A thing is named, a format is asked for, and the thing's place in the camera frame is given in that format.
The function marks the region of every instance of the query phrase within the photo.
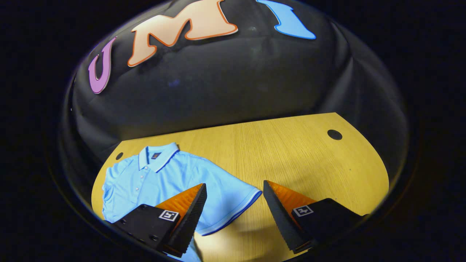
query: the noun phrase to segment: shirt collar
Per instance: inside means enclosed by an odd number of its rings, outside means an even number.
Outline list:
[[[163,146],[146,146],[138,156],[139,170],[147,166],[154,172],[158,172],[178,150],[176,143]],[[160,155],[149,164],[149,158],[152,157],[153,153],[160,153]]]

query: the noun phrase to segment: purple letter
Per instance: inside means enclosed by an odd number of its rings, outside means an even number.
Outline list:
[[[112,43],[115,41],[117,37],[113,38],[110,40],[108,44],[106,44],[103,49],[103,70],[102,70],[102,75],[100,78],[97,78],[96,76],[96,62],[97,59],[99,58],[99,55],[97,55],[92,62],[89,65],[89,82],[90,82],[90,88],[92,91],[96,94],[99,94],[100,92],[103,91],[103,89],[107,86],[107,83],[109,82],[110,78],[110,51],[112,49]]]

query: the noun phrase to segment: wood grain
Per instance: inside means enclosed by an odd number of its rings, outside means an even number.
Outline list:
[[[327,131],[339,131],[334,140]],[[205,157],[239,179],[263,189],[265,179],[315,200],[333,198],[359,215],[372,212],[388,192],[387,171],[370,143],[336,113],[277,118],[127,140],[102,166],[92,207],[102,215],[105,171],[145,146],[176,142],[180,150]],[[123,152],[120,160],[116,156]],[[289,251],[264,197],[226,228],[194,238],[205,262],[277,262]]]

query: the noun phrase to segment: sleeve stripe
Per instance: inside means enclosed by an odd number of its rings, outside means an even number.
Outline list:
[[[202,235],[210,235],[213,234],[222,228],[228,226],[233,220],[238,218],[244,211],[246,211],[262,194],[262,191],[254,188],[246,197],[245,200],[238,205],[232,212],[230,213],[231,215],[224,217],[222,220],[217,222],[215,225],[212,225],[211,227],[204,228],[201,230],[198,230],[197,232]]]

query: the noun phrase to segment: black hole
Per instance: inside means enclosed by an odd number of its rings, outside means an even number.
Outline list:
[[[343,138],[343,136],[337,130],[330,129],[329,131],[327,131],[327,134],[329,135],[329,137],[335,140],[341,140]]]

